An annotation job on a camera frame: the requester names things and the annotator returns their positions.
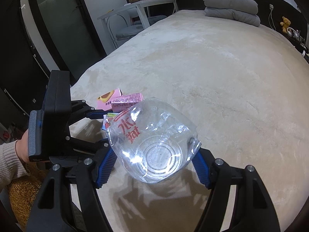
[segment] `metal screw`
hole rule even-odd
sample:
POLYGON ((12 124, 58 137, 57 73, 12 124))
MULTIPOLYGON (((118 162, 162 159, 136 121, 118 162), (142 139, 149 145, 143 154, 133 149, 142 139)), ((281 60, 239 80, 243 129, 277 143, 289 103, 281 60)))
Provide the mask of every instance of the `metal screw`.
POLYGON ((253 172, 254 171, 254 166, 249 165, 249 166, 247 166, 247 169, 248 169, 249 172, 253 172))
POLYGON ((222 160, 222 159, 216 159, 214 162, 215 162, 218 166, 223 165, 223 160, 222 160))
POLYGON ((60 165, 59 165, 59 164, 53 165, 53 170, 54 170, 54 171, 57 171, 59 168, 60 168, 60 165))
POLYGON ((91 163, 92 163, 92 159, 90 159, 90 158, 87 158, 87 159, 84 160, 85 165, 90 165, 91 163))

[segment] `bed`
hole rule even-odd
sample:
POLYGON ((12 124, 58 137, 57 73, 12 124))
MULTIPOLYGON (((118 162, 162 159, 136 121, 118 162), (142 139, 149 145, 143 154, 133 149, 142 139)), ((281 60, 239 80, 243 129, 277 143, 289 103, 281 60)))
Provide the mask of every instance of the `bed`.
MULTIPOLYGON (((71 88, 72 100, 96 106, 120 87, 162 99, 196 125, 202 147, 229 165, 257 169, 274 203, 281 231, 309 194, 309 66, 279 33, 261 25, 182 10, 130 39, 90 67, 71 88)), ((71 126, 73 137, 105 136, 98 120, 71 126)), ((192 163, 166 182, 132 179, 117 160, 98 190, 118 231, 194 231, 209 191, 192 163)), ((222 230, 232 216, 235 188, 222 230)), ((76 188, 72 200, 79 207, 76 188)))

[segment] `gray cushion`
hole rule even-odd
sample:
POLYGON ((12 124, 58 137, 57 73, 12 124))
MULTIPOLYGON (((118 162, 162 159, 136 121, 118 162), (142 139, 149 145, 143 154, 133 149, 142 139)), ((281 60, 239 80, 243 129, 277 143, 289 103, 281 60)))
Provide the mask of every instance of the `gray cushion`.
POLYGON ((125 28, 119 30, 115 35, 116 35, 117 39, 134 37, 138 33, 142 32, 143 30, 144 30, 144 28, 140 24, 132 25, 132 26, 125 27, 125 28))
MULTIPOLYGON (((151 25, 155 24, 156 22, 158 22, 158 21, 160 21, 160 20, 162 20, 164 18, 167 18, 167 16, 159 15, 159 16, 154 16, 154 17, 148 17, 148 22, 149 22, 149 24, 151 26, 151 25)), ((138 21, 135 21, 133 23, 133 25, 137 25, 137 24, 142 24, 142 22, 140 20, 138 20, 138 21)))
POLYGON ((256 15, 257 3, 254 0, 203 0, 206 7, 234 9, 256 15))
POLYGON ((244 22, 247 24, 260 26, 260 18, 257 15, 249 14, 246 12, 234 10, 234 9, 216 9, 216 8, 205 8, 206 16, 208 17, 219 17, 231 20, 244 22))

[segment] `folded gray comforter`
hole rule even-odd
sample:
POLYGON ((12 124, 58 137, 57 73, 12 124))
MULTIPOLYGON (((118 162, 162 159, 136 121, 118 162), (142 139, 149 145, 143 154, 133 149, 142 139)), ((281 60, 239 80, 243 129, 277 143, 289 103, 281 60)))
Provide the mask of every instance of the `folded gray comforter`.
POLYGON ((254 0, 203 0, 206 7, 234 9, 256 15, 257 3, 254 0))
POLYGON ((256 27, 260 26, 260 18, 257 15, 249 14, 246 12, 234 10, 234 9, 216 9, 216 8, 205 8, 206 16, 208 17, 219 17, 231 20, 236 20, 244 22, 247 24, 254 25, 256 27))

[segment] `desk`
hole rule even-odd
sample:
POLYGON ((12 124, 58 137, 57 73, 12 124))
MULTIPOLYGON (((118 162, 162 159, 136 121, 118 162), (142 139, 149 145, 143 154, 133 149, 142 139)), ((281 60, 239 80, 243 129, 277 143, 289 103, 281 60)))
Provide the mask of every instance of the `desk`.
MULTIPOLYGON (((108 13, 98 17, 97 19, 101 20, 105 33, 107 35, 109 35, 109 30, 107 28, 107 24, 106 24, 105 19, 110 17, 110 16, 117 15, 117 14, 123 12, 123 11, 129 10, 129 9, 132 9, 132 8, 136 8, 138 16, 141 20, 142 26, 143 26, 144 29, 146 29, 150 26, 150 24, 148 22, 144 8, 149 7, 149 6, 153 6, 153 5, 158 5, 158 4, 165 4, 165 3, 173 3, 174 7, 175 7, 175 11, 176 12, 178 11, 177 0, 142 0, 142 1, 139 1, 139 2, 131 3, 130 5, 122 6, 121 8, 118 8, 118 9, 115 9, 111 12, 108 12, 108 13)), ((109 39, 108 43, 109 43, 109 45, 112 49, 114 49, 114 50, 116 49, 113 42, 112 42, 112 39, 109 39)))

